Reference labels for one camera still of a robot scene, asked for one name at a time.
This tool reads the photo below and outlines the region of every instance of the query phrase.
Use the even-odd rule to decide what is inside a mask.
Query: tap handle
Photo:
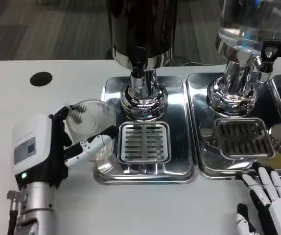
[[[263,62],[274,62],[280,55],[281,55],[281,40],[263,41],[262,48],[261,48],[261,58]]]
[[[129,60],[132,64],[132,76],[144,77],[144,68],[147,65],[147,51],[143,47],[134,47],[130,50]]]

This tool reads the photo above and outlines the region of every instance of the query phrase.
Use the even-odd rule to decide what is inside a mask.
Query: stainless steel drip tray
[[[221,155],[230,160],[272,158],[268,132],[259,118],[219,118],[214,121]]]
[[[281,117],[267,84],[257,84],[258,99],[245,117],[223,117],[208,105],[208,85],[222,73],[195,73],[186,86],[198,165],[210,179],[250,173],[252,163],[270,165],[281,175]]]
[[[120,126],[118,155],[124,164],[165,164],[171,158],[165,122],[125,122]]]
[[[177,77],[158,77],[168,93],[166,112],[151,122],[135,122],[122,112],[119,102],[129,77],[109,79],[102,100],[117,115],[120,127],[107,172],[94,170],[102,184],[183,184],[192,181],[197,172],[192,158],[195,145],[189,133],[188,102],[182,81]]]

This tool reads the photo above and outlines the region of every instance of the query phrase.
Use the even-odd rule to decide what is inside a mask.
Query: gray carpet
[[[220,0],[180,0],[171,65],[223,64],[214,48]],[[0,0],[0,60],[106,59],[106,0]]]

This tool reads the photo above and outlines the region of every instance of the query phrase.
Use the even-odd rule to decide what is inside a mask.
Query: cable
[[[17,225],[17,217],[18,217],[18,211],[9,211],[9,227],[8,227],[8,234],[7,235],[13,235],[15,231],[15,226]]]
[[[189,64],[192,64],[192,65],[202,65],[202,66],[213,66],[212,64],[204,64],[204,63],[198,63],[198,62],[187,62],[187,63],[184,63],[184,64],[182,64],[181,65],[181,67],[182,66],[187,66],[187,65],[189,65]]]
[[[212,64],[204,64],[204,63],[199,63],[199,62],[192,62],[188,58],[183,57],[183,56],[174,55],[173,57],[182,58],[182,59],[187,60],[186,63],[180,65],[181,67],[182,66],[187,66],[187,65],[190,65],[190,64],[191,65],[202,65],[202,66],[213,66]]]

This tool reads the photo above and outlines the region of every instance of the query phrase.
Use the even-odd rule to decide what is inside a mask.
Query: green led light
[[[27,173],[24,172],[24,173],[21,175],[21,178],[22,178],[22,179],[25,179],[26,177],[27,177]]]

